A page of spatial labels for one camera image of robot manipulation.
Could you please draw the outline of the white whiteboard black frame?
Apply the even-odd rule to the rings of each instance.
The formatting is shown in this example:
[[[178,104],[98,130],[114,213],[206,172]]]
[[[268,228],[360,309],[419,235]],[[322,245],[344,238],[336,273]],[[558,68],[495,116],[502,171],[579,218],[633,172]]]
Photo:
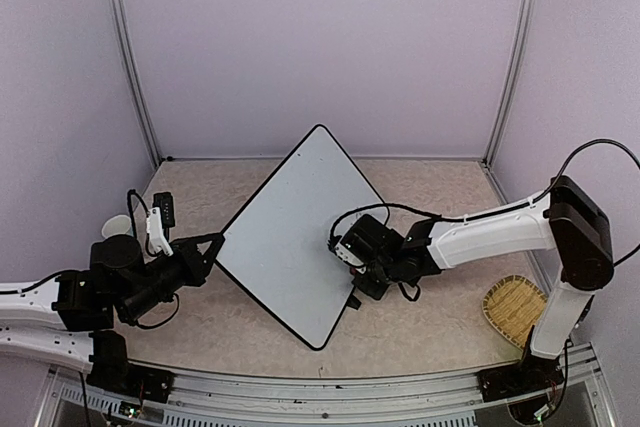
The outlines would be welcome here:
[[[325,348],[354,291],[349,268],[329,249],[369,206],[385,223],[382,197],[327,127],[314,126],[223,228],[219,267],[313,351]]]

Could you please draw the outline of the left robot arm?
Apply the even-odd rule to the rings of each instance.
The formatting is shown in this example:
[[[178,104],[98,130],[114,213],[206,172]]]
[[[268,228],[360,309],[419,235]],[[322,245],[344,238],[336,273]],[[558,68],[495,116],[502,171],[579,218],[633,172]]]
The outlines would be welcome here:
[[[116,323],[144,329],[141,318],[163,303],[180,305],[183,287],[201,287],[224,243],[220,233],[177,239],[150,261],[139,242],[119,234],[92,245],[86,270],[63,270],[1,287],[1,347],[86,376],[89,385],[159,398],[171,373],[130,362]]]

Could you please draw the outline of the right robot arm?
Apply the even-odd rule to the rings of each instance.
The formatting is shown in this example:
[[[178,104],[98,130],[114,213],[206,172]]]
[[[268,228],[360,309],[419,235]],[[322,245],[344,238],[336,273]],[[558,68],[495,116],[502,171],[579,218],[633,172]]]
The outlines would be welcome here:
[[[561,267],[541,318],[530,333],[529,354],[513,366],[511,380],[535,389],[551,371],[595,292],[615,272],[606,214],[569,177],[525,200],[471,216],[423,213],[402,235],[369,213],[353,210],[355,223],[330,233],[328,248],[351,271],[354,286],[379,300],[392,284],[419,281],[469,262],[521,251],[554,250]]]

